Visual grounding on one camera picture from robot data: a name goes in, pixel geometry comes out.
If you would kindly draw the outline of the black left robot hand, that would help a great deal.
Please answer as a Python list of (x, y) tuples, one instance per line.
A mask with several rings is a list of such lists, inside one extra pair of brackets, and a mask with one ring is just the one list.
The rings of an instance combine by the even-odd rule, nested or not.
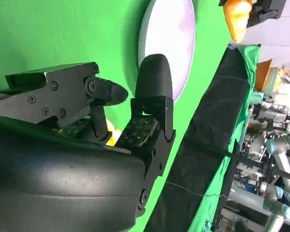
[(258, 0), (252, 5), (247, 28), (260, 24), (268, 19), (279, 19), (286, 0)]

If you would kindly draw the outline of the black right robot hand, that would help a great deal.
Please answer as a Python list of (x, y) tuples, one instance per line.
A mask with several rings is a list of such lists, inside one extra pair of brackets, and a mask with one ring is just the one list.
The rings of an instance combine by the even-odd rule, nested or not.
[(128, 92), (95, 62), (6, 76), (0, 91), (0, 232), (126, 232), (145, 212), (176, 132), (165, 55), (140, 65), (131, 118), (107, 144), (104, 108)]

